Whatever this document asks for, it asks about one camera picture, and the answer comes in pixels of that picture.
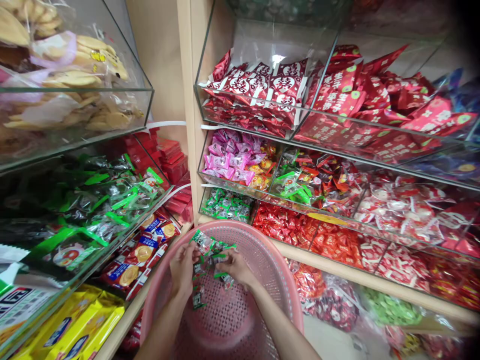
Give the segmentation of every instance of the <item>pink shopping basket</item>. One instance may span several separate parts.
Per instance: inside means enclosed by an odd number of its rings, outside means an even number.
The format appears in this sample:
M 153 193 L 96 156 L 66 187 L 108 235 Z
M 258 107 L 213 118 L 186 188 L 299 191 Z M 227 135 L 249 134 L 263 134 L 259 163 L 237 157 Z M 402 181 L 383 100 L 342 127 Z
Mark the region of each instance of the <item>pink shopping basket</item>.
M 143 342 L 152 322 L 164 306 L 172 278 L 169 263 L 177 249 L 190 241 L 200 229 L 209 237 L 237 244 L 273 300 L 303 333 L 303 317 L 297 286 L 284 258 L 275 245 L 257 229 L 238 221 L 217 220 L 189 231 L 162 259 L 151 280 L 143 317 L 140 341 Z M 234 285 L 225 290 L 213 270 L 200 278 L 205 286 L 202 302 L 207 306 L 193 311 L 188 301 L 174 345 L 175 359 L 278 359 L 278 353 L 262 316 L 250 293 Z

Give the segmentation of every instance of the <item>pink candy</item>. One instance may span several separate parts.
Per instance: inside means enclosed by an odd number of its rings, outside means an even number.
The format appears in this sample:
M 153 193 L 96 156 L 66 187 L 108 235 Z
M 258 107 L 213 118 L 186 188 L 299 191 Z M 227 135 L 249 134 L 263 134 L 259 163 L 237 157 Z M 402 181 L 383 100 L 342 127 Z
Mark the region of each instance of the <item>pink candy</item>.
M 230 153 L 225 156 L 205 155 L 205 165 L 207 169 L 222 168 L 228 170 L 231 157 L 232 154 Z

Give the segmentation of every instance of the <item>red candy wrapper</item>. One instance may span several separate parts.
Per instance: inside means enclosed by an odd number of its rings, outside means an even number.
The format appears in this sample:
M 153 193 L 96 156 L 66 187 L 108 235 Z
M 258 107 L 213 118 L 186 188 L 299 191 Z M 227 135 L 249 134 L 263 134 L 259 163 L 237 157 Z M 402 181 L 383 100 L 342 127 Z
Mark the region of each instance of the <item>red candy wrapper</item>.
M 357 45 L 337 45 L 333 49 L 330 61 L 350 61 L 361 58 L 360 49 Z
M 465 343 L 458 337 L 421 335 L 423 347 L 432 360 L 463 359 Z
M 384 73 L 407 47 L 408 45 L 404 45 L 394 52 L 366 63 L 363 66 L 362 73 L 366 73 L 370 76 L 376 76 Z

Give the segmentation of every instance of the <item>hand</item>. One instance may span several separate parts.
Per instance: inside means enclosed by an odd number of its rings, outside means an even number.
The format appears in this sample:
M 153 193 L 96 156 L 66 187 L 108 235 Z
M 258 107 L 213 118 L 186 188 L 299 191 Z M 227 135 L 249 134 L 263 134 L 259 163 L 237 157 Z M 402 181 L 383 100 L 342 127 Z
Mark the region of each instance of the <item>hand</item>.
M 183 244 L 170 261 L 170 271 L 173 286 L 171 295 L 188 299 L 193 291 L 192 277 L 194 263 L 199 261 L 200 251 L 195 241 Z
M 233 249 L 221 252 L 226 254 L 227 258 L 224 262 L 216 264 L 218 271 L 228 273 L 237 283 L 243 285 L 246 290 L 252 290 L 252 287 L 258 283 L 252 270 L 248 266 L 244 257 Z

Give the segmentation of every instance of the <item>red candy packet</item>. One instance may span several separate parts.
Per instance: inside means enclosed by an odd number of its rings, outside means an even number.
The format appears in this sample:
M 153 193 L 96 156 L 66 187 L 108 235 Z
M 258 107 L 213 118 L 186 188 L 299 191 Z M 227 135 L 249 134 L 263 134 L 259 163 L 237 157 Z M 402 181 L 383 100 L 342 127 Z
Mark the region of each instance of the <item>red candy packet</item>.
M 336 45 L 333 49 L 331 61 L 349 61 L 361 58 L 360 49 L 357 45 Z
M 387 55 L 384 55 L 366 63 L 363 66 L 362 73 L 368 74 L 370 76 L 376 76 L 378 74 L 384 73 L 408 46 L 408 44 L 404 45 L 398 50 L 395 50 Z

